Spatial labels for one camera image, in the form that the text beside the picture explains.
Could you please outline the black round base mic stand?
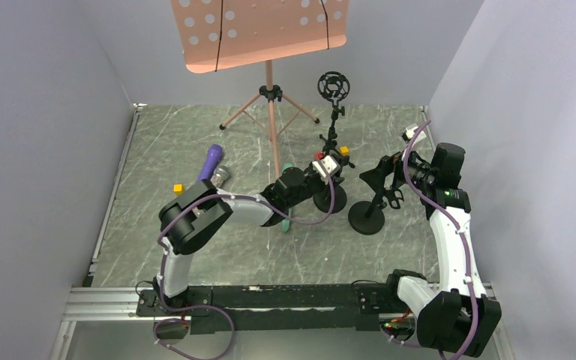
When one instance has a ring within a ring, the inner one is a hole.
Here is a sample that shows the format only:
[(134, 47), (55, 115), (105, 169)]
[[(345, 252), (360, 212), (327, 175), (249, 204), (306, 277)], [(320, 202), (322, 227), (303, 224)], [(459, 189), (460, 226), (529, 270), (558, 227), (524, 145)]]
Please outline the black round base mic stand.
[(332, 176), (332, 184), (334, 185), (334, 201), (332, 201), (332, 192), (328, 185), (324, 190), (313, 195), (313, 203), (317, 209), (326, 213), (330, 206), (332, 206), (332, 214), (342, 211), (347, 205), (347, 193), (341, 184), (344, 181), (342, 175), (335, 174)]

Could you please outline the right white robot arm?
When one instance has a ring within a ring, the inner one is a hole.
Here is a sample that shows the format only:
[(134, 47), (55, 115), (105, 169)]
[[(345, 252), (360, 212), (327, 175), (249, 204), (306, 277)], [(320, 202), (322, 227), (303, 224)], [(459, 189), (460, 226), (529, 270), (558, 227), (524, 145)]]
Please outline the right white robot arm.
[(415, 335), (420, 347), (440, 355), (478, 358), (496, 329), (502, 310), (491, 299), (478, 275), (470, 237), (471, 205), (468, 193), (459, 187), (465, 150), (442, 142), (431, 160), (417, 151), (386, 155), (360, 174), (375, 193), (371, 201), (355, 203), (349, 212), (352, 228), (374, 235), (384, 226), (382, 209), (399, 209), (404, 197), (401, 186), (419, 194), (438, 252), (439, 283), (433, 289), (416, 271), (395, 269), (385, 283), (361, 285), (356, 293), (367, 313), (406, 309), (415, 317)]

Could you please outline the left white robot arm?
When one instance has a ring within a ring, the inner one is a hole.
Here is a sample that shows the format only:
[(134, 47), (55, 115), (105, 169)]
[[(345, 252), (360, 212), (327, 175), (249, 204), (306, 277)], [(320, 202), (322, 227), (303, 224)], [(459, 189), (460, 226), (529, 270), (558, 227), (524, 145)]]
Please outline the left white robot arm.
[(333, 194), (342, 164), (331, 155), (314, 160), (307, 169), (290, 167), (261, 193), (244, 195), (202, 180), (159, 212), (163, 249), (154, 289), (168, 302), (185, 296), (193, 255), (229, 222), (273, 227), (289, 218), (288, 211), (306, 200)]

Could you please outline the teal toy microphone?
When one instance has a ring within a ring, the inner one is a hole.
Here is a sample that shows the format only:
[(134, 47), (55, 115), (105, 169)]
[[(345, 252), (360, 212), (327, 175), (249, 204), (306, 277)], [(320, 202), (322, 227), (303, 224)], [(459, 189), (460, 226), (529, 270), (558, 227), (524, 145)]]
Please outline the teal toy microphone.
[[(294, 165), (292, 163), (285, 163), (281, 168), (281, 174), (284, 174), (284, 172), (291, 167), (294, 167)], [(291, 217), (293, 214), (293, 209), (289, 208), (287, 210), (287, 214)], [(280, 223), (282, 231), (284, 233), (287, 233), (290, 230), (291, 224), (292, 224), (292, 221), (290, 219), (284, 218)]]

